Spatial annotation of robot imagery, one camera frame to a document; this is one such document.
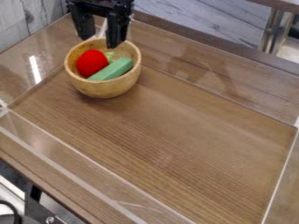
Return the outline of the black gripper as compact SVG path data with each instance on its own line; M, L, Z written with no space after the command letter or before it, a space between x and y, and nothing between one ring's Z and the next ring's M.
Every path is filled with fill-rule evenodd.
M66 0L76 32L81 40L96 34L92 15L106 16L106 48L114 49L126 40L134 0Z

